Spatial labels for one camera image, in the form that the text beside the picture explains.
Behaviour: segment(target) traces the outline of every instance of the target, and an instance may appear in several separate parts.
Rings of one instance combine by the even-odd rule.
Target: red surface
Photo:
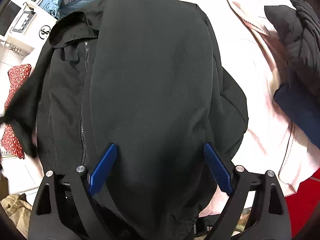
[[[315,176],[320,178],[320,171],[317,171]],[[285,200],[294,237],[304,227],[320,201],[320,182],[313,179],[305,180],[300,184],[297,193],[286,197]]]

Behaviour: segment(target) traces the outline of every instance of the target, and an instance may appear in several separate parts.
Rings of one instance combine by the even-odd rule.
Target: pillow
[[[15,92],[21,87],[21,85],[27,80],[30,75],[31,65],[23,64],[19,66],[12,67],[8,71],[8,76],[10,80],[10,90],[9,95],[4,103],[4,109],[7,110],[11,99],[13,98]],[[14,135],[11,125],[6,124],[4,129],[4,134],[1,140],[1,145],[6,151],[19,157],[23,158],[23,150],[21,144],[19,143],[17,137]]]

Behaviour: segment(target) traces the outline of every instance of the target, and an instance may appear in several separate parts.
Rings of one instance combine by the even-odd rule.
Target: black jacket
[[[287,50],[288,66],[320,103],[320,21],[310,4],[290,1],[297,10],[265,6],[265,13]]]
[[[193,230],[216,190],[204,144],[233,157],[248,115],[197,5],[97,0],[57,22],[2,118],[32,156],[36,120],[45,172],[90,171],[115,143],[95,199],[144,239],[165,240]]]

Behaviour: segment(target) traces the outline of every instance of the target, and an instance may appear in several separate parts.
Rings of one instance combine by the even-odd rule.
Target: jacket zipper
[[[84,49],[85,49],[85,55],[84,55],[84,68],[85,68],[85,75],[88,73],[88,57],[89,57],[89,44],[87,41],[84,42]],[[80,132],[81,132],[81,142],[82,142],[82,160],[81,165],[85,165],[87,162],[87,149],[84,141],[84,132],[83,132],[83,123],[82,123],[82,109],[81,109],[81,123],[80,123]]]

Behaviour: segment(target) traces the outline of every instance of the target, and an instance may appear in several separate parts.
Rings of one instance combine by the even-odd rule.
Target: silver screw
[[[47,177],[51,177],[53,175],[53,171],[47,171],[47,173],[45,174]]]
[[[78,172],[83,172],[84,170],[85,170],[85,167],[82,165],[77,167]]]
[[[269,177],[273,177],[275,175],[275,173],[273,171],[267,171],[267,174]]]
[[[236,166],[236,170],[239,172],[244,172],[244,167],[241,165]]]

